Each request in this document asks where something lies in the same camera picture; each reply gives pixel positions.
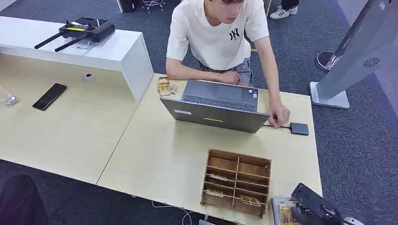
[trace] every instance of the man's arm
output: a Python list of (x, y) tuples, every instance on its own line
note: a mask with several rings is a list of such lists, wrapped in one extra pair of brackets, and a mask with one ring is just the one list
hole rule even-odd
[(281, 102), (279, 95), (279, 75), (275, 55), (272, 51), (269, 37), (263, 37), (254, 42), (261, 60), (262, 72), (267, 82), (270, 102)]
[(269, 109), (271, 114), (269, 123), (274, 127), (280, 127), (286, 123), (290, 117), (290, 111), (282, 105), (281, 96), (279, 94), (279, 75), (276, 66), (275, 55), (272, 51), (269, 37), (263, 37), (254, 42), (261, 60), (261, 67), (265, 81), (268, 86)]
[(172, 80), (206, 80), (222, 83), (237, 84), (239, 77), (236, 73), (228, 75), (207, 71), (200, 71), (184, 66), (180, 60), (166, 58), (166, 74)]

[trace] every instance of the clear plastic stand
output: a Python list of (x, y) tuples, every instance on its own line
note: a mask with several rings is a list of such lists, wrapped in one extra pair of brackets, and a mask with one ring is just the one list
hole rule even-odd
[(11, 94), (11, 92), (0, 84), (0, 106), (13, 106), (18, 102), (18, 99), (15, 95)]
[[(67, 38), (65, 39), (65, 43), (72, 41), (74, 38)], [(78, 48), (78, 49), (90, 49), (92, 46), (94, 45), (94, 43), (90, 40), (81, 40), (79, 42), (77, 42), (76, 44), (73, 44), (71, 47), (72, 48)]]

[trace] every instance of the ny logo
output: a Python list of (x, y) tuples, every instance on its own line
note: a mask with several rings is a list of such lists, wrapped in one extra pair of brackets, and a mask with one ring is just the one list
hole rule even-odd
[(231, 41), (232, 41), (232, 40), (236, 40), (236, 39), (237, 39), (236, 36), (239, 37), (239, 34), (238, 34), (238, 32), (237, 32), (237, 28), (235, 28), (235, 30), (231, 30), (230, 36), (231, 36)]

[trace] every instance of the man's hair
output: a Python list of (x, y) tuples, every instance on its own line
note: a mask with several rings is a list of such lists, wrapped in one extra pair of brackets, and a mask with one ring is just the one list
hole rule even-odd
[(221, 1), (223, 1), (224, 3), (227, 3), (227, 4), (238, 4), (238, 3), (243, 2), (244, 0), (221, 0)]

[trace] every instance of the person's shoulder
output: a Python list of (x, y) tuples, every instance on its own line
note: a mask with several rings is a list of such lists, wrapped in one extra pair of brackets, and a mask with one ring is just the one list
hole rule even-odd
[(246, 9), (247, 12), (253, 10), (254, 8), (264, 7), (263, 0), (245, 0), (243, 2), (243, 7)]
[(198, 2), (198, 0), (183, 0), (174, 8), (173, 17), (184, 19), (195, 15), (198, 10)]

